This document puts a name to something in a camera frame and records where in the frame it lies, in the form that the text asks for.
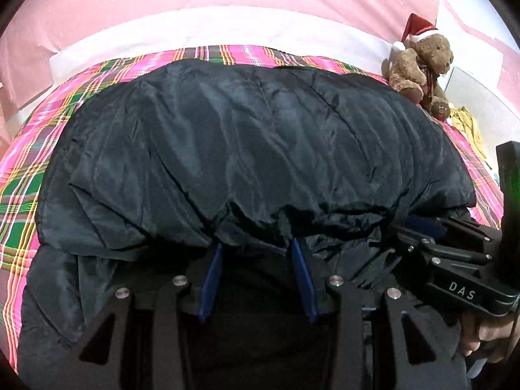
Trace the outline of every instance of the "bed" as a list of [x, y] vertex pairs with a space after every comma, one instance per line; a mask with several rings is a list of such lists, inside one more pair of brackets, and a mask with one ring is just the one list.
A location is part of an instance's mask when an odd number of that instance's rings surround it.
[[[452, 41], [453, 67], [478, 80], [508, 113], [498, 114], [508, 121], [487, 136], [498, 142], [496, 131], [506, 127], [500, 139], [520, 135], [520, 50], [489, 1], [470, 0], [480, 16], [467, 9], [468, 0], [418, 1], [26, 0], [0, 37], [0, 350], [11, 365], [16, 368], [25, 275], [39, 246], [34, 214], [46, 165], [71, 114], [111, 84], [186, 58], [312, 66], [385, 82], [391, 43], [416, 12], [436, 20]], [[480, 59], [472, 56], [476, 51]], [[497, 183], [464, 136], [436, 123], [474, 182], [473, 218], [499, 228]]]
[[[227, 65], [311, 66], [337, 74], [368, 75], [386, 83], [378, 75], [334, 59], [299, 57], [261, 46], [216, 45], [108, 60], [80, 72], [58, 87], [30, 116], [0, 163], [0, 169], [5, 172], [0, 182], [0, 211], [3, 214], [0, 223], [0, 284], [1, 291], [4, 292], [0, 302], [4, 306], [5, 323], [5, 334], [2, 333], [0, 344], [2, 350], [9, 354], [13, 367], [16, 367], [25, 275], [39, 247], [34, 222], [38, 191], [45, 167], [63, 127], [86, 99], [102, 89], [118, 82], [128, 82], [167, 63], [186, 58], [200, 58]], [[470, 172], [477, 194], [477, 206], [470, 210], [472, 216], [482, 224], [499, 227], [503, 211], [498, 185], [456, 129], [447, 123], [437, 122], [433, 118], [431, 120], [443, 128]]]

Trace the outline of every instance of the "human hand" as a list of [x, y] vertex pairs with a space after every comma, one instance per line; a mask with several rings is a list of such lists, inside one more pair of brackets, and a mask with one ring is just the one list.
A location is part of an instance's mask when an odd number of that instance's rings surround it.
[[484, 320], [481, 323], [471, 312], [464, 312], [460, 317], [462, 333], [460, 337], [459, 350], [465, 356], [478, 350], [481, 342], [490, 342], [503, 339], [492, 354], [488, 357], [489, 363], [500, 362], [509, 358], [520, 338], [520, 327], [517, 324], [513, 338], [509, 339], [513, 329], [514, 315], [508, 314], [496, 320]]

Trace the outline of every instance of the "silver screw head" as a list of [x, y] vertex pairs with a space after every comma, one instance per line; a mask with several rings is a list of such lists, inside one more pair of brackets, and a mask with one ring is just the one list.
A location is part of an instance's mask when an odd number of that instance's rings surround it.
[[115, 291], [115, 296], [118, 299], [124, 299], [130, 296], [130, 289], [120, 288]]
[[386, 291], [386, 294], [390, 299], [399, 299], [401, 297], [401, 290], [396, 288], [390, 288]]
[[339, 287], [344, 282], [345, 282], [345, 280], [343, 280], [343, 277], [341, 277], [341, 276], [330, 276], [329, 277], [329, 283], [332, 284], [333, 286]]
[[186, 276], [175, 276], [173, 278], [173, 284], [176, 286], [185, 286], [188, 284], [188, 278]]

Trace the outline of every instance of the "santa hat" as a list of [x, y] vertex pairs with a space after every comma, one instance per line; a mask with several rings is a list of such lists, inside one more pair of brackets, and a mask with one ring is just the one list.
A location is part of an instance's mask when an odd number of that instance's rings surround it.
[[395, 50], [404, 51], [406, 38], [410, 37], [410, 42], [418, 43], [421, 39], [436, 33], [439, 33], [439, 31], [430, 21], [422, 18], [418, 14], [412, 13], [406, 23], [405, 31], [402, 33], [401, 41], [394, 43], [393, 47]]

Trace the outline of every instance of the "brown teddy bear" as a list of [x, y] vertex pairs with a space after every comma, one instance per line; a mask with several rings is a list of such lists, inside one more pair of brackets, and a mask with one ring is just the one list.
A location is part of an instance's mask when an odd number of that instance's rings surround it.
[[[410, 38], [410, 48], [404, 41]], [[445, 36], [428, 20], [412, 13], [408, 18], [401, 41], [394, 43], [398, 54], [388, 76], [389, 85], [414, 104], [420, 104], [436, 119], [450, 116], [448, 100], [437, 83], [439, 75], [450, 70], [453, 53]]]

